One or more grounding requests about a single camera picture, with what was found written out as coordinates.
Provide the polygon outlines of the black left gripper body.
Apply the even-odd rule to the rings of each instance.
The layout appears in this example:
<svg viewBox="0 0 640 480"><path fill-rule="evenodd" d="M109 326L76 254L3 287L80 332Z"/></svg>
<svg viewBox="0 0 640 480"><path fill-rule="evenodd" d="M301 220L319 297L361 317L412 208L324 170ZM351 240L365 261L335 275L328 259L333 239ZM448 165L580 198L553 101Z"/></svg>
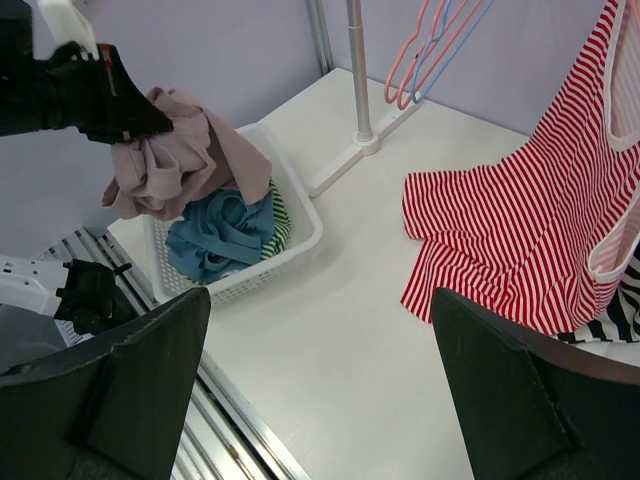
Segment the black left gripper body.
<svg viewBox="0 0 640 480"><path fill-rule="evenodd" d="M85 59L85 53L71 41L49 58L32 61L31 73L44 108L42 127L75 127L91 141L115 144L120 141L120 125L106 67L100 60Z"/></svg>

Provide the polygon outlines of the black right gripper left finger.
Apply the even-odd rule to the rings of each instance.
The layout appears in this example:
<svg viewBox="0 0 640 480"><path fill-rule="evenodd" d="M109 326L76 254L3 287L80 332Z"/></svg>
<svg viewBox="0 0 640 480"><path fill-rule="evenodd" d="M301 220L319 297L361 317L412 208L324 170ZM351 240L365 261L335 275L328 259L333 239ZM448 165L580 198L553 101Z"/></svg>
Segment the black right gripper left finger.
<svg viewBox="0 0 640 480"><path fill-rule="evenodd" d="M193 288L1 375L4 479L168 479L206 337Z"/></svg>

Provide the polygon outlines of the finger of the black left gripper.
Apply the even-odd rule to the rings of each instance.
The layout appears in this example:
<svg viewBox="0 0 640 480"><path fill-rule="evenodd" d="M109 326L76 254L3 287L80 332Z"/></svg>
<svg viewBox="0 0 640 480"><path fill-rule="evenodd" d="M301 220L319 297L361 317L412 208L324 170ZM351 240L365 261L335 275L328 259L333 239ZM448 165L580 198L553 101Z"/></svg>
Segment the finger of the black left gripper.
<svg viewBox="0 0 640 480"><path fill-rule="evenodd" d="M79 128L79 132L90 141L108 145L151 138L172 130L172 121L158 112L138 117L110 119L106 124L89 124Z"/></svg>
<svg viewBox="0 0 640 480"><path fill-rule="evenodd" d="M114 45L99 44L98 52L104 71L105 80L102 89L105 94L108 121L138 117L151 112L164 114L136 87Z"/></svg>

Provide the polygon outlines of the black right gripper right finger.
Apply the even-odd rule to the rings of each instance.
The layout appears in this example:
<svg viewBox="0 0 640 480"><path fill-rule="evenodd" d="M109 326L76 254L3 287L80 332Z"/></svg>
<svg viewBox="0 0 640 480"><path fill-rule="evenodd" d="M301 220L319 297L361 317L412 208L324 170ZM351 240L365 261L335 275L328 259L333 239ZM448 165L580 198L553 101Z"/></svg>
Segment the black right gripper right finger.
<svg viewBox="0 0 640 480"><path fill-rule="evenodd" d="M636 479L639 369L440 288L439 354L477 479Z"/></svg>

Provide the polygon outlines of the mauve pink tank top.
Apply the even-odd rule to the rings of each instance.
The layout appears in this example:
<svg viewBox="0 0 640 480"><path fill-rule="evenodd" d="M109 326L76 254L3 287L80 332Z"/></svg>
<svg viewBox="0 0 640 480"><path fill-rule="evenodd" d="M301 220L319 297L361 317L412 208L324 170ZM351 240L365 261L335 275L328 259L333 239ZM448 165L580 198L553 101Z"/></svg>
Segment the mauve pink tank top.
<svg viewBox="0 0 640 480"><path fill-rule="evenodd" d="M111 148L114 178L101 205L122 219L167 221L186 205L222 188L248 205L269 192L271 162L224 119L179 89L151 89L147 98L173 130Z"/></svg>

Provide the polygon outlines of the teal blue tank top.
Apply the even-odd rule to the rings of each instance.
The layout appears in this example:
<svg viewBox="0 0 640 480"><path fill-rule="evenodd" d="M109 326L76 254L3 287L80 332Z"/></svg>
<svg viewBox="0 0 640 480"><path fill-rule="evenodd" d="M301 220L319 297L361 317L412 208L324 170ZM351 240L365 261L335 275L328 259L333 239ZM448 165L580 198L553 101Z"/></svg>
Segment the teal blue tank top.
<svg viewBox="0 0 640 480"><path fill-rule="evenodd" d="M188 279L210 284L259 263L274 233L271 193L249 205L236 190L217 190L187 204L169 227L167 260Z"/></svg>

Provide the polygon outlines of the green striped tank top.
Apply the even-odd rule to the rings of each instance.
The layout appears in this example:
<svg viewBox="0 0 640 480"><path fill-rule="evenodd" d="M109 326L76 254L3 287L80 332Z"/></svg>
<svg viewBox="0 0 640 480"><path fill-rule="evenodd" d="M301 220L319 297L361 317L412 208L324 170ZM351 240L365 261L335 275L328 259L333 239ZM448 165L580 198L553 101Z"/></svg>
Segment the green striped tank top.
<svg viewBox="0 0 640 480"><path fill-rule="evenodd" d="M266 197L248 206L238 194L226 192L222 202L220 238L232 247L228 263L219 278L229 277L242 269L282 253L287 246L291 220L282 196L273 181Z"/></svg>

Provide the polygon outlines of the pink wire hanger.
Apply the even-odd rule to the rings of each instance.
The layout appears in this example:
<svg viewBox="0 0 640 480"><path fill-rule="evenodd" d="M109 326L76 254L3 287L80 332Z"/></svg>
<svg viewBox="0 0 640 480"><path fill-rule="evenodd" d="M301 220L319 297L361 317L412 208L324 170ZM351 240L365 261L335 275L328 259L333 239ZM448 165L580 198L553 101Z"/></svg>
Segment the pink wire hanger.
<svg viewBox="0 0 640 480"><path fill-rule="evenodd" d="M462 49L487 1L425 1L414 33L401 50L414 53L394 100L400 110L420 103Z"/></svg>
<svg viewBox="0 0 640 480"><path fill-rule="evenodd" d="M394 93L391 93L391 87L392 87L392 83L394 80L394 76L396 75L399 66L401 65L402 61L404 60L406 54L407 54L407 50L409 49L409 47L414 43L414 41L419 37L421 29L423 27L423 23L424 23L424 16L425 13L427 11L427 8L429 7L430 4L430 0L424 0L420 10L418 12L417 15L417 20L416 20L416 24L415 24L415 28L413 33L409 36L409 38L404 42L402 48L400 49L392 67L391 70L386 78L385 81L385 86L384 86L384 99L386 101L387 104L391 105L393 102L396 102L397 104L401 103L401 99L402 99L402 92L404 91L404 87L400 86L396 89L396 91ZM451 2L450 1L445 1L445 0L441 0L435 10L435 14L434 17L432 18L432 23L431 23L431 27L430 27L430 38L434 39L436 36L436 28L437 27L441 27L444 28L446 26L446 17L448 14L448 9L450 6Z"/></svg>

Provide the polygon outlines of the blue wire hanger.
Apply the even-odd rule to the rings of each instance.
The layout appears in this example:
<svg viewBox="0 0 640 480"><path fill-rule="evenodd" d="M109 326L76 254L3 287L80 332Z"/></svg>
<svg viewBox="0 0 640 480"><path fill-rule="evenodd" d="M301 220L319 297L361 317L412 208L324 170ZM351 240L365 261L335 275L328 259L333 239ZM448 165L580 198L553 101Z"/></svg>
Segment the blue wire hanger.
<svg viewBox="0 0 640 480"><path fill-rule="evenodd" d="M494 4L489 1L460 1L448 9L446 26L436 28L434 39L429 38L418 54L409 82L409 94L414 104L424 101L435 83L462 49L477 26Z"/></svg>

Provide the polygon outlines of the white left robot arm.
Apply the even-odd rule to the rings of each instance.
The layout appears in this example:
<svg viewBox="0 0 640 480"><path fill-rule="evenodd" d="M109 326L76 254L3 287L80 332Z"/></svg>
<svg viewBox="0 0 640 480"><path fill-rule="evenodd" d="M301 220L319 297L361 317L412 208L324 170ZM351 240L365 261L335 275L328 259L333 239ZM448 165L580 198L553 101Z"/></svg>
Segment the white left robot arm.
<svg viewBox="0 0 640 480"><path fill-rule="evenodd" d="M96 42L75 1L37 7L58 46L34 55L33 12L25 1L1 4L1 134L75 127L89 140L114 145L172 131L172 121L139 91L115 46ZM73 259L1 258L1 302L99 335L136 318L116 283L129 269Z"/></svg>

